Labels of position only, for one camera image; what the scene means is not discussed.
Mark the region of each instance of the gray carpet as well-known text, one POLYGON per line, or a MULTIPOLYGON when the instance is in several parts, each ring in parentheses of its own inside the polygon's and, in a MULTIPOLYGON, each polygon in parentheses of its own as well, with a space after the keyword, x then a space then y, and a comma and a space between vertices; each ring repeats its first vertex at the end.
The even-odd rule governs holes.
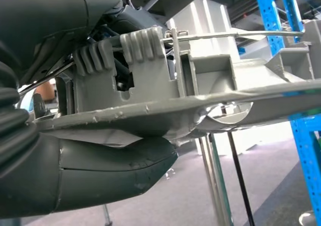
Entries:
MULTIPOLYGON (((256 146, 239 160, 257 225, 298 225, 298 213, 310 208, 293 141, 256 146)), ((246 224, 232 157, 220 161, 234 224, 246 224)), ((145 194, 109 204, 114 226, 215 225, 202 158, 194 150, 185 150, 173 169, 145 194)), ((102 207, 98 206, 23 222, 28 226, 103 226, 104 217, 102 207)))

